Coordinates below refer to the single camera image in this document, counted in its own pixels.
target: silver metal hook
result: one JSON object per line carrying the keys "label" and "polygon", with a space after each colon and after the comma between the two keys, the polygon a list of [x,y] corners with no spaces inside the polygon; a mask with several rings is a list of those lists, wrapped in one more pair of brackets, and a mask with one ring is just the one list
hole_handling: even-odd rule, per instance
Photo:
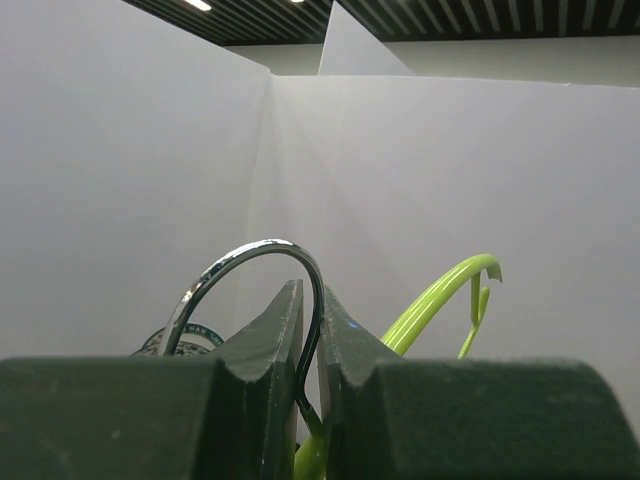
{"label": "silver metal hook", "polygon": [[207,268],[202,275],[191,285],[178,303],[171,319],[167,323],[162,334],[162,341],[158,347],[158,355],[173,355],[178,346],[180,336],[194,312],[200,300],[218,281],[238,265],[252,258],[269,253],[283,253],[298,260],[309,274],[313,289],[313,315],[309,334],[300,355],[300,361],[296,369],[296,402],[302,411],[308,411],[311,407],[304,392],[304,383],[311,366],[311,360],[320,338],[320,323],[324,318],[324,283],[320,269],[313,257],[303,248],[286,240],[268,239],[259,242],[248,243],[242,247],[227,253],[217,262]]}

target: white panel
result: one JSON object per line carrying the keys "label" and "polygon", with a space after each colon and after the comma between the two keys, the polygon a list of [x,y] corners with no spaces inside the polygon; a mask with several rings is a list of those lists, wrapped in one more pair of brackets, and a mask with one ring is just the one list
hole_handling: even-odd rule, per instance
{"label": "white panel", "polygon": [[268,70],[119,0],[0,26],[0,355],[133,352],[244,240]]}
{"label": "white panel", "polygon": [[[492,282],[472,357],[584,359],[640,427],[638,90],[410,77],[272,85],[275,154],[259,163],[283,180],[260,223],[284,215],[357,321],[381,336],[450,267],[493,253],[505,283]],[[465,289],[410,355],[456,355],[469,310]]]}
{"label": "white panel", "polygon": [[318,75],[414,75],[338,2],[333,2]]}

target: starbucks logo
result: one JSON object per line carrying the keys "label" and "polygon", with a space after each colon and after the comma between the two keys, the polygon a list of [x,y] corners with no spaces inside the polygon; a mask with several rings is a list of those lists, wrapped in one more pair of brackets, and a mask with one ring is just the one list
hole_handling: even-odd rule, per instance
{"label": "starbucks logo", "polygon": [[[163,332],[164,328],[161,328],[151,335],[134,355],[158,355]],[[182,356],[202,355],[211,352],[223,343],[222,337],[210,328],[197,323],[188,323],[182,332],[175,354]]]}

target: beige wall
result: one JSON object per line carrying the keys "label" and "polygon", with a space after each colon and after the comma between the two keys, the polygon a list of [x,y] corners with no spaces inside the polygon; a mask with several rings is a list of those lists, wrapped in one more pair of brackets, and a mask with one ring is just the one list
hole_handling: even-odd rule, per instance
{"label": "beige wall", "polygon": [[[640,36],[389,43],[418,75],[640,86]],[[321,45],[232,47],[277,75],[315,75]]]}

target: black ceiling slat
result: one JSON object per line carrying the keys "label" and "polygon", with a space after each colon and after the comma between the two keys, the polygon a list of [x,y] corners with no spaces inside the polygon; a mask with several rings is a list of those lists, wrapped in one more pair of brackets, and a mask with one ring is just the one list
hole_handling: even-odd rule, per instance
{"label": "black ceiling slat", "polygon": [[633,33],[636,26],[636,20],[640,17],[640,0],[627,0],[622,9],[620,20],[618,22],[618,30],[621,34],[629,35]]}
{"label": "black ceiling slat", "polygon": [[560,35],[560,4],[562,0],[540,0],[542,3],[542,18],[544,34],[549,37]]}
{"label": "black ceiling slat", "polygon": [[[322,42],[332,5],[331,0],[205,0],[212,10],[202,12],[184,0],[124,1],[222,46]],[[381,41],[640,35],[640,0],[340,2]],[[542,7],[541,30],[536,5]]]}

